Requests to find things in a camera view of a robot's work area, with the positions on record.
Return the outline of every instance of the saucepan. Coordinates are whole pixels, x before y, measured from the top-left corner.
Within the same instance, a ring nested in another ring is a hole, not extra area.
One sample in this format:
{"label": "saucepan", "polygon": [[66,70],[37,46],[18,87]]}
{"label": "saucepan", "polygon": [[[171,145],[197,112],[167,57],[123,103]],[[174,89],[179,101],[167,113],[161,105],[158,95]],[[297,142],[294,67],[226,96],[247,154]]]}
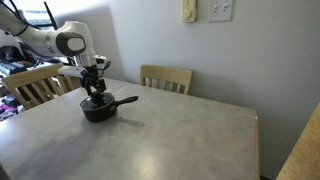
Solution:
{"label": "saucepan", "polygon": [[121,101],[115,101],[111,93],[103,93],[103,103],[95,103],[91,97],[84,99],[80,103],[85,117],[89,121],[100,122],[109,119],[117,112],[117,107],[121,104],[132,103],[138,100],[138,96],[131,96]]}

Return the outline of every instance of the black cable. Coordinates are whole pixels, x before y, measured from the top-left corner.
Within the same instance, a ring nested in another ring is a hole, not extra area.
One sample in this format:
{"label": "black cable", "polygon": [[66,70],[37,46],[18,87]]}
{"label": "black cable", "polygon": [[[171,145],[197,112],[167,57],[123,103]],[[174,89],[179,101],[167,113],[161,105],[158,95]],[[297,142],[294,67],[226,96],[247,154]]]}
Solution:
{"label": "black cable", "polygon": [[13,36],[19,36],[19,35],[21,35],[22,33],[24,33],[24,32],[28,29],[29,26],[34,27],[33,25],[29,24],[28,22],[25,22],[25,21],[21,20],[21,19],[20,19],[20,15],[17,16],[17,14],[16,14],[6,3],[4,3],[4,2],[1,1],[1,0],[0,0],[0,3],[1,3],[5,8],[7,8],[18,20],[20,20],[23,24],[26,25],[26,27],[25,27],[21,32],[19,32],[18,34],[15,34],[15,35],[13,35]]}
{"label": "black cable", "polygon": [[58,29],[57,23],[56,23],[56,21],[54,20],[54,18],[53,18],[53,16],[52,16],[52,13],[51,13],[51,11],[50,11],[50,9],[49,9],[48,4],[47,4],[45,1],[44,1],[43,3],[44,3],[44,6],[46,7],[47,13],[48,13],[48,15],[49,15],[49,18],[50,18],[50,20],[51,20],[51,23],[52,23],[52,25],[53,25],[54,30],[57,30],[57,29]]}
{"label": "black cable", "polygon": [[103,76],[104,71],[105,71],[106,69],[108,69],[108,67],[109,67],[110,65],[111,65],[111,61],[108,61],[107,64],[106,64],[106,66],[104,66],[103,69],[98,69],[98,70],[102,70],[102,73],[101,73],[100,76],[98,76],[98,78],[101,78],[101,77]]}
{"label": "black cable", "polygon": [[9,1],[10,1],[11,5],[13,6],[14,10],[16,11],[16,16],[18,17],[18,19],[22,20],[20,14],[19,14],[18,8],[16,7],[16,4],[14,4],[14,2],[12,0],[9,0]]}

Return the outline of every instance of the gray table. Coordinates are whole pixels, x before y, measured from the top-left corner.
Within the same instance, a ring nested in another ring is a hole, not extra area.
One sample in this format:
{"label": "gray table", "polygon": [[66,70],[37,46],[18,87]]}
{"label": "gray table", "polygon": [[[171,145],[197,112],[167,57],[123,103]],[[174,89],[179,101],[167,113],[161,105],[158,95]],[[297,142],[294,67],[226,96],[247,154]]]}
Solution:
{"label": "gray table", "polygon": [[256,112],[106,79],[121,105],[91,123],[82,88],[0,123],[0,162],[16,180],[255,179]]}

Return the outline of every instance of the chair backrest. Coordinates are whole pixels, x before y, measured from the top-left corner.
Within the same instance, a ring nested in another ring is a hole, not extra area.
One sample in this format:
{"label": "chair backrest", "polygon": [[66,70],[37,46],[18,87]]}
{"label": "chair backrest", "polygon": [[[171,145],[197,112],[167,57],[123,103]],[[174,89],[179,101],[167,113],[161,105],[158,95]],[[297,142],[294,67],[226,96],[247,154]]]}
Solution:
{"label": "chair backrest", "polygon": [[30,109],[74,89],[70,77],[59,75],[62,66],[55,64],[10,75],[2,83],[25,109]]}
{"label": "chair backrest", "polygon": [[143,64],[140,67],[140,78],[141,85],[143,86],[188,94],[192,71],[168,66]]}

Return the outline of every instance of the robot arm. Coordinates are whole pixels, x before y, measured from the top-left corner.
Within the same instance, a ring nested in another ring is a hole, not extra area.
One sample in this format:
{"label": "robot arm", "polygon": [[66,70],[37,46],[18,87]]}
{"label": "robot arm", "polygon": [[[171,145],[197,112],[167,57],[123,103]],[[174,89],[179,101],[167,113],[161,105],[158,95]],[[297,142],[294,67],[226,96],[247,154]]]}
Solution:
{"label": "robot arm", "polygon": [[95,54],[89,28],[77,21],[67,21],[56,31],[43,31],[20,20],[15,13],[0,0],[0,29],[18,37],[35,53],[46,57],[75,56],[77,67],[63,67],[61,74],[82,78],[82,86],[89,96],[101,98],[106,90],[103,79],[99,79],[98,70],[104,71],[110,66],[107,58]]}
{"label": "robot arm", "polygon": [[0,0],[0,28],[18,37],[42,56],[76,56],[77,66],[85,68],[101,66],[107,62],[105,57],[95,54],[89,28],[81,22],[67,21],[56,31],[42,31],[21,21]]}

